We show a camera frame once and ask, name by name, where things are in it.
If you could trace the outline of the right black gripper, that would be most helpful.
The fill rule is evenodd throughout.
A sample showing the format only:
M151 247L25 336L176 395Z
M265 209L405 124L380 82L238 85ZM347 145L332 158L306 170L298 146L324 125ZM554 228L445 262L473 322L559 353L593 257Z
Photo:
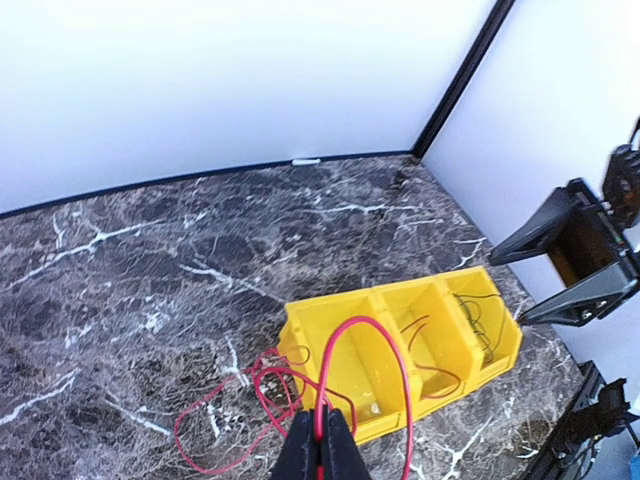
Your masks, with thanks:
M534 214L489 254L492 266L548 254L565 289L519 316L522 326L581 327L639 291L639 255L586 182L555 188Z

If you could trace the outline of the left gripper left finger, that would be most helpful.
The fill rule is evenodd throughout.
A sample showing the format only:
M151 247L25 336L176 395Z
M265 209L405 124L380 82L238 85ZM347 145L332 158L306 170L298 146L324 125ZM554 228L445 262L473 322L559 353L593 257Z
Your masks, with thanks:
M272 480L313 480L318 468L318 443L312 411L298 412L271 471Z

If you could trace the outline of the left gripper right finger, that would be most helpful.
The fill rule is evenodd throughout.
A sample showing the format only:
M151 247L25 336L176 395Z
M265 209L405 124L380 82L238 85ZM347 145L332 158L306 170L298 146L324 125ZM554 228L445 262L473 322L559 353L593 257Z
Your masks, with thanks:
M319 478L324 480L369 480L371 478L358 447L339 409L323 407L319 441Z

